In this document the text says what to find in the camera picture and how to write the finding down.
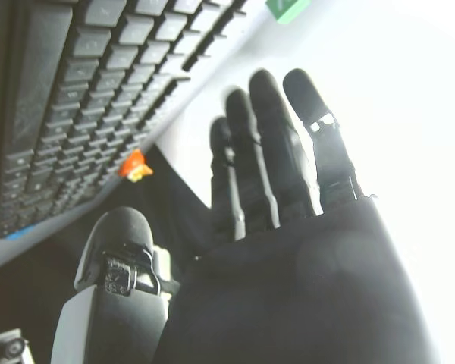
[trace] black keyboard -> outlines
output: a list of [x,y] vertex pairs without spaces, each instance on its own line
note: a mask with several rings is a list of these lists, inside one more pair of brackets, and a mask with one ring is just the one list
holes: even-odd
[[258,0],[0,0],[0,237],[94,199]]

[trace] green block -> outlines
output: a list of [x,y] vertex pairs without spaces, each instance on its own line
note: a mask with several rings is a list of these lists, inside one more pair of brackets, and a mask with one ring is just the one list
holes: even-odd
[[268,0],[266,2],[276,21],[290,23],[312,0]]

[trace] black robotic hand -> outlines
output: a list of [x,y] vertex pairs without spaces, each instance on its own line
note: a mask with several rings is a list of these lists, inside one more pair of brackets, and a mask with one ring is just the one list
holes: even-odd
[[218,247],[185,274],[154,363],[436,362],[337,121],[303,71],[284,89],[312,137],[324,213],[275,81],[259,71],[212,126]]

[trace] orange object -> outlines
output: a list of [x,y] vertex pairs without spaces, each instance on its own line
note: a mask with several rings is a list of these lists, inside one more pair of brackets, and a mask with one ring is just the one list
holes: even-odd
[[118,174],[128,178],[132,182],[137,182],[144,176],[153,174],[153,170],[146,165],[145,157],[142,152],[139,149],[135,149],[127,160],[124,161]]

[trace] black finger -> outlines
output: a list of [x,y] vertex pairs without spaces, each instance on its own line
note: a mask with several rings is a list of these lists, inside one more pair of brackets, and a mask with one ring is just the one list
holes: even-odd
[[317,181],[324,210],[362,196],[355,168],[349,159],[340,128],[309,76],[292,70],[284,90],[313,141]]
[[240,206],[234,153],[230,146],[226,118],[218,118],[211,126],[212,150],[212,216],[216,243],[230,243],[245,237],[244,214]]
[[251,78],[249,93],[280,222],[313,216],[306,176],[308,159],[275,79],[266,70]]
[[256,119],[244,91],[237,89],[228,96],[226,115],[246,233],[277,228],[278,208],[266,175]]

